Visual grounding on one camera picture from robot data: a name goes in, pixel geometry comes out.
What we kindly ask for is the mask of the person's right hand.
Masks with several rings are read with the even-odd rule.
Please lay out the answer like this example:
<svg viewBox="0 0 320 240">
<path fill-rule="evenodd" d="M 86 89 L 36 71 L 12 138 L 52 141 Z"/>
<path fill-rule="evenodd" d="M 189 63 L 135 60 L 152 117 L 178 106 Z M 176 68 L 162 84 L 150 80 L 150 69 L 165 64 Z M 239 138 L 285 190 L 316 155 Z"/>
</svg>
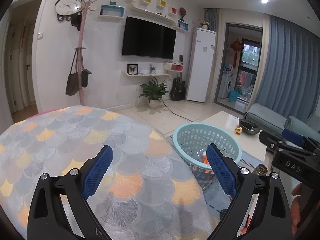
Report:
<svg viewBox="0 0 320 240">
<path fill-rule="evenodd" d="M 291 220 L 292 220 L 292 234 L 293 236 L 297 233 L 298 223 L 300 222 L 300 195 L 302 193 L 303 184 L 298 184 L 291 192 L 295 196 L 291 204 Z"/>
</svg>

